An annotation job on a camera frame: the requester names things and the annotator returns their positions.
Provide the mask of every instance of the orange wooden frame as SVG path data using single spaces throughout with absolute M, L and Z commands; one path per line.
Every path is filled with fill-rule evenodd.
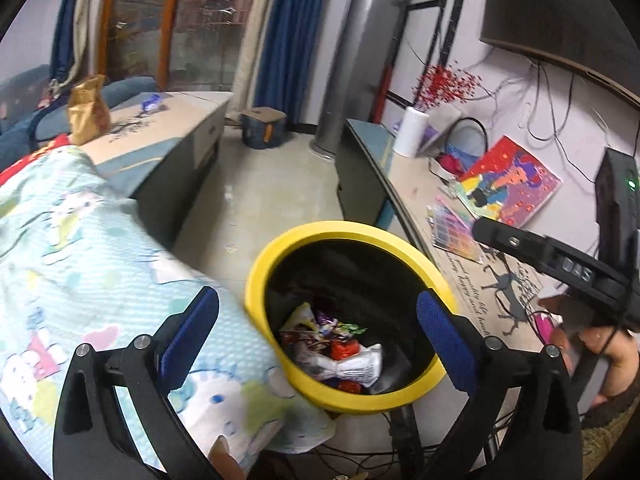
M 107 42 L 109 40 L 109 17 L 113 0 L 102 0 L 102 17 L 100 19 L 100 35 L 98 37 L 98 49 L 95 60 L 95 73 L 107 73 Z
M 165 91 L 169 85 L 169 62 L 171 53 L 171 39 L 174 33 L 175 9 L 178 0 L 164 0 L 162 24 L 160 27 L 160 51 L 158 53 L 158 72 L 156 81 L 158 88 Z

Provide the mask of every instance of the blue storage box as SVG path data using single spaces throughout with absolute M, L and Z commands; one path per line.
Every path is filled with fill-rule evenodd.
M 242 112 L 242 142 L 254 150 L 277 148 L 286 140 L 287 115 L 268 107 Z

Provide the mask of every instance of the silver column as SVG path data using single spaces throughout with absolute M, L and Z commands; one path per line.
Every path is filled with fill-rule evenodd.
M 332 158 L 346 119 L 367 121 L 406 0 L 351 0 L 311 143 Z

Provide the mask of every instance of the red berry branch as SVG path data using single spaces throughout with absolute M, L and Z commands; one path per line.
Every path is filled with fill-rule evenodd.
M 480 76 L 466 70 L 429 65 L 414 88 L 416 107 L 427 110 L 442 103 L 466 103 L 467 99 L 473 97 L 481 81 Z

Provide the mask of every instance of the paint palette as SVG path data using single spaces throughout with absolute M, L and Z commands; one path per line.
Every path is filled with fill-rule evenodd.
M 428 220 L 434 247 L 482 263 L 482 250 L 473 239 L 471 229 L 449 207 L 442 203 L 434 204 Z

